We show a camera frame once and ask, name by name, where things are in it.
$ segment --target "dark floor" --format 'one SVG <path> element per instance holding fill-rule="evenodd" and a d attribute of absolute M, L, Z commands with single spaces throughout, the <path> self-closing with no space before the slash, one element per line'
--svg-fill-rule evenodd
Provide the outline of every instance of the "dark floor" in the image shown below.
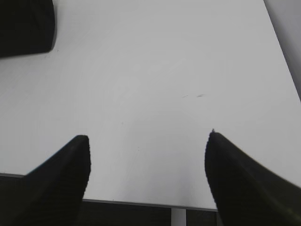
<path fill-rule="evenodd" d="M 22 175 L 0 174 L 0 186 Z M 222 226 L 217 212 L 186 210 L 187 226 Z M 74 226 L 170 226 L 171 208 L 83 200 Z"/>

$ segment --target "white surface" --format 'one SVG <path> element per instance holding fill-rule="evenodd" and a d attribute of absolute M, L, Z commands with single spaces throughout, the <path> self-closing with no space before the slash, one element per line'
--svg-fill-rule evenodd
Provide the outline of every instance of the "white surface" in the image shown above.
<path fill-rule="evenodd" d="M 86 134 L 85 199 L 215 209 L 213 128 L 301 186 L 300 116 L 261 0 L 62 0 L 53 51 L 0 60 L 0 172 Z"/>

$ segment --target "gray wall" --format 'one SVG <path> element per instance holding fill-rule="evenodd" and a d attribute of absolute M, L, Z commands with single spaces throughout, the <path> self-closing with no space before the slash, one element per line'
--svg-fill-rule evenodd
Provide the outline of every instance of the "gray wall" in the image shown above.
<path fill-rule="evenodd" d="M 301 0 L 264 2 L 301 99 Z"/>

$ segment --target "black cushion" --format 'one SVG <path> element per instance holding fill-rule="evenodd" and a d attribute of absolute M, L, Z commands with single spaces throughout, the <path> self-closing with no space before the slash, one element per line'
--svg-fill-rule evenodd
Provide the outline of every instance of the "black cushion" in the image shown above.
<path fill-rule="evenodd" d="M 301 226 L 301 189 L 214 130 L 206 145 L 205 171 L 225 226 Z"/>
<path fill-rule="evenodd" d="M 90 171 L 88 137 L 76 136 L 29 174 L 0 184 L 0 226 L 71 226 Z"/>
<path fill-rule="evenodd" d="M 49 52 L 54 32 L 52 0 L 0 0 L 0 57 Z"/>

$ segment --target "white table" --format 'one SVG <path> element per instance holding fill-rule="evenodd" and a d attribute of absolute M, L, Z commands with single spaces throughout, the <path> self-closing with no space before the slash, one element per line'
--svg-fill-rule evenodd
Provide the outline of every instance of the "white table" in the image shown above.
<path fill-rule="evenodd" d="M 90 139 L 84 199 L 215 209 L 214 128 L 301 186 L 301 105 L 262 0 L 60 0 L 48 54 L 0 59 L 0 172 Z"/>

